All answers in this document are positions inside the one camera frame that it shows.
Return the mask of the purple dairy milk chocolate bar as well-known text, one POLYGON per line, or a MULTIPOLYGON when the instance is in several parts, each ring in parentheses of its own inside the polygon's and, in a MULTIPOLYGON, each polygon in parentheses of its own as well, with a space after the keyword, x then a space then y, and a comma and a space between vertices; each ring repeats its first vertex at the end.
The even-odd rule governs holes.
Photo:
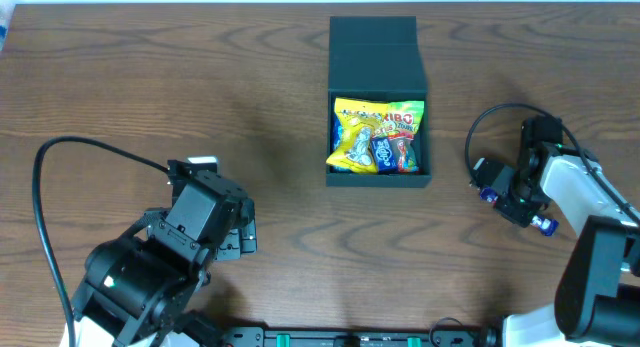
POLYGON ((533 226, 544 236, 552 236, 559 226, 556 219, 548 218, 541 212, 544 203, 527 201, 515 197, 511 192, 498 192, 490 187, 480 190, 480 198, 492 204, 493 209, 503 218, 520 227, 533 226))

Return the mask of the blue eclipse mints tin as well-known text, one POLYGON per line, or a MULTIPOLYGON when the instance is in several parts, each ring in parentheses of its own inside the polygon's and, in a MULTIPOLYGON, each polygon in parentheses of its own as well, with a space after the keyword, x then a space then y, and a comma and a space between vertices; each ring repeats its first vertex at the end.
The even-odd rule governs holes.
POLYGON ((390 174, 398 171, 397 161, 388 138, 373 138, 371 140, 371 150, 379 174, 390 174))

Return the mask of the haribo gummy bag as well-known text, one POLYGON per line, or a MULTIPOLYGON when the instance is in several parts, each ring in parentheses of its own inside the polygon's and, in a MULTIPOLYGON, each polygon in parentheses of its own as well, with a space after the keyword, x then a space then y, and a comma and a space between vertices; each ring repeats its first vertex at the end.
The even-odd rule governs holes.
POLYGON ((386 113, 383 115, 380 126, 375 130, 373 138, 386 137, 391 142, 398 166, 398 171, 394 173, 405 174, 419 171, 411 144, 419 130, 423 114, 423 101, 386 104, 386 113))

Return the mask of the yellow snack bag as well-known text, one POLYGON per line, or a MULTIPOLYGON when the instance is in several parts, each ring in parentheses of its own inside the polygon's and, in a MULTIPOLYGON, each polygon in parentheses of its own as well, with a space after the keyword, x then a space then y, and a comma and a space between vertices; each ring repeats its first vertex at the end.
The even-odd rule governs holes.
POLYGON ((370 151, 370 142, 388 112, 388 104, 337 98, 334 112, 342 133, 326 163, 358 174, 376 174, 378 167, 370 151))

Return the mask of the blue oreo pack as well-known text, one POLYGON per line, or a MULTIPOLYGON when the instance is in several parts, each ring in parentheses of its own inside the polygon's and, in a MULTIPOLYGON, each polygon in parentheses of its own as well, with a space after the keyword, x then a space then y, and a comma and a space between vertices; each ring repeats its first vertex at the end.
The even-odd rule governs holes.
MULTIPOLYGON (((331 152, 334 152, 340 145, 342 139, 342 125, 336 115, 332 116, 332 130, 331 130, 331 152)), ((332 166, 331 171, 333 173, 348 173, 349 169, 332 166)))

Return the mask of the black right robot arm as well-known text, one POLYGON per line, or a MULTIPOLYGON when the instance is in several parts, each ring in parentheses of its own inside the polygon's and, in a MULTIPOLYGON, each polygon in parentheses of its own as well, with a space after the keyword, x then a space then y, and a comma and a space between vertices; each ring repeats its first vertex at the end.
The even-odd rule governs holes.
POLYGON ((521 127, 515 167, 481 158, 471 168, 483 200, 513 224, 552 235, 542 210, 555 203, 577 241, 552 304, 510 315, 487 342, 501 346, 636 346, 639 290, 621 283, 639 273, 639 214, 600 166, 566 146, 560 122, 536 116, 521 127))

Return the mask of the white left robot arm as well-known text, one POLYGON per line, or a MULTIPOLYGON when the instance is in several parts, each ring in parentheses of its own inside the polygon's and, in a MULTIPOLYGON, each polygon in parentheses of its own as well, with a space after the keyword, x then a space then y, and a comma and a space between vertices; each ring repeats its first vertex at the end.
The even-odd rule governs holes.
POLYGON ((146 210, 87 257, 62 345, 165 346, 184 332, 211 264, 256 252, 254 202, 216 157, 170 161, 168 182, 169 207, 146 210))

